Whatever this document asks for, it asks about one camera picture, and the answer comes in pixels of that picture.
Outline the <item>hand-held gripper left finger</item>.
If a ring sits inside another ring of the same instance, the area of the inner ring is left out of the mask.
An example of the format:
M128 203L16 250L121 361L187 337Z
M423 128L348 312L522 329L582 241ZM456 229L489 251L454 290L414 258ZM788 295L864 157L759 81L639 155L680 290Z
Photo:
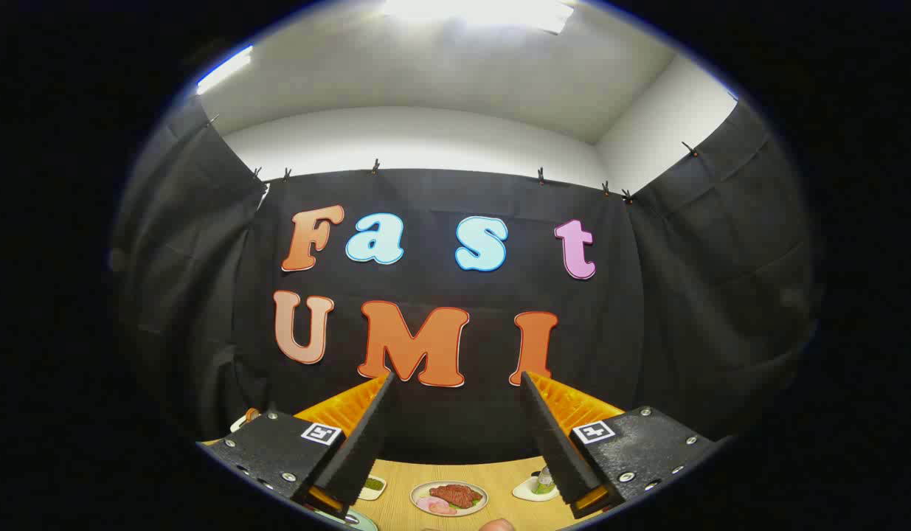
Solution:
M344 517L384 447L394 402L389 373L297 414L247 414L237 429L198 447L262 490Z

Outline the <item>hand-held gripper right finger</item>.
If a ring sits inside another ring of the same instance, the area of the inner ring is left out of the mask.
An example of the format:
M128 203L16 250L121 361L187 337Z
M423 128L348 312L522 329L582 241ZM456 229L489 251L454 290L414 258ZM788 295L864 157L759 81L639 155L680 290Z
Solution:
M524 371L520 403L574 518L619 510L663 490L724 450L653 406L624 411Z

